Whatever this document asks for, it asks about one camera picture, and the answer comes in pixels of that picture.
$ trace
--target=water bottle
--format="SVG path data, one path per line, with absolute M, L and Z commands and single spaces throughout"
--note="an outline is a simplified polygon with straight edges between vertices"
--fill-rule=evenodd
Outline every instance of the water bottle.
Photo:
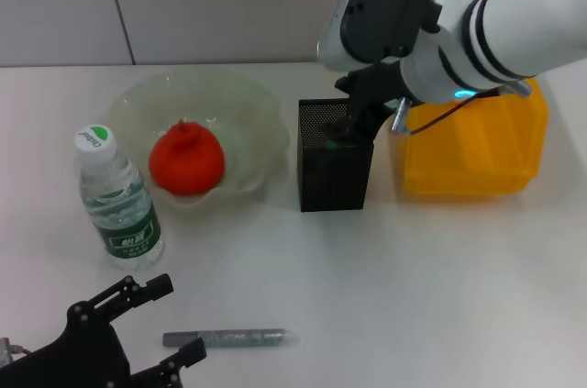
M 75 136 L 80 193 L 106 251 L 124 269 L 161 255 L 161 226 L 142 174 L 116 146 L 110 128 L 92 125 Z

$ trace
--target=yellow box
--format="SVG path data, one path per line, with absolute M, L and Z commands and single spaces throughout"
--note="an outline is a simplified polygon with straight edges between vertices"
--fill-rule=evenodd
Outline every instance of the yellow box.
M 478 99 L 419 134 L 391 140 L 404 191 L 484 196 L 523 190 L 538 174 L 548 123 L 540 87 L 535 79 L 528 83 L 527 98 Z M 454 105 L 412 108 L 407 124 L 421 127 Z

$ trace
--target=red tomato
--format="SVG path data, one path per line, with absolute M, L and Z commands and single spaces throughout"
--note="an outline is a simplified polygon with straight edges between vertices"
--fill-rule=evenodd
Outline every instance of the red tomato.
M 224 167 L 224 153 L 214 134 L 182 120 L 157 141 L 149 157 L 155 183 L 175 195 L 211 190 L 222 180 Z

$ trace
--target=white table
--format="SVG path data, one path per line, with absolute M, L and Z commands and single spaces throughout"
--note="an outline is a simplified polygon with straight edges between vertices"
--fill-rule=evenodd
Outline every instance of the white table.
M 160 206 L 168 244 L 141 283 L 175 293 L 115 321 L 131 369 L 170 354 L 166 331 L 286 327 L 300 346 L 211 350 L 187 387 L 584 387 L 587 381 L 587 64 L 542 79 L 551 118 L 541 174 L 477 205 L 395 198 L 380 133 L 362 211 L 302 214 L 296 105 L 330 97 L 317 64 L 228 66 L 282 97 L 292 143 L 268 186 L 192 216 Z M 75 131 L 169 67 L 0 70 L 0 336 L 36 349 L 67 308 L 126 273 L 81 205 Z

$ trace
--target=green label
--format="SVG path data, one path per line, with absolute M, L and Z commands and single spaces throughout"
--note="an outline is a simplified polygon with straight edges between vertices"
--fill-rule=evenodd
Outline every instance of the green label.
M 102 127 L 90 127 L 90 129 L 95 133 L 95 135 L 103 140 L 104 142 L 108 139 L 108 132 L 103 129 Z
M 124 229 L 96 227 L 106 250 L 118 258 L 136 258 L 153 249 L 161 236 L 161 226 L 153 204 L 149 212 L 136 224 Z

